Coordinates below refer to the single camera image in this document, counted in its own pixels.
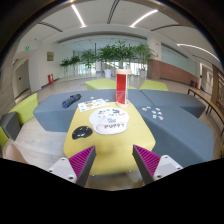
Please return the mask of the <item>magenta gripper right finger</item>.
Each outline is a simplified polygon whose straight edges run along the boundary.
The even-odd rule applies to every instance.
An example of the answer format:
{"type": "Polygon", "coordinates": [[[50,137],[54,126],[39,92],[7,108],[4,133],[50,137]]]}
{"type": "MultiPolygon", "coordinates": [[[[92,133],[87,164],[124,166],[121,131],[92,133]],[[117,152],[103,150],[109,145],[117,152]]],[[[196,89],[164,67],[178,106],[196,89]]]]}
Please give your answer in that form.
{"type": "Polygon", "coordinates": [[[133,146],[132,155],[145,185],[182,169],[170,156],[159,156],[137,145],[133,146]]]}

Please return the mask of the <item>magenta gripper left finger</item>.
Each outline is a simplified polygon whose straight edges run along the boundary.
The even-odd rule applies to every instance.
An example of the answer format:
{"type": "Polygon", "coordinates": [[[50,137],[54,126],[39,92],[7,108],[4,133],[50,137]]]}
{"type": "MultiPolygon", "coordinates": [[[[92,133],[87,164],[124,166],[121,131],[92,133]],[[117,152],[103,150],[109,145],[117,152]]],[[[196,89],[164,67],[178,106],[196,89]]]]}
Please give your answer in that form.
{"type": "Polygon", "coordinates": [[[91,146],[70,158],[60,158],[48,169],[48,171],[56,176],[84,187],[95,157],[95,146],[91,146]]]}

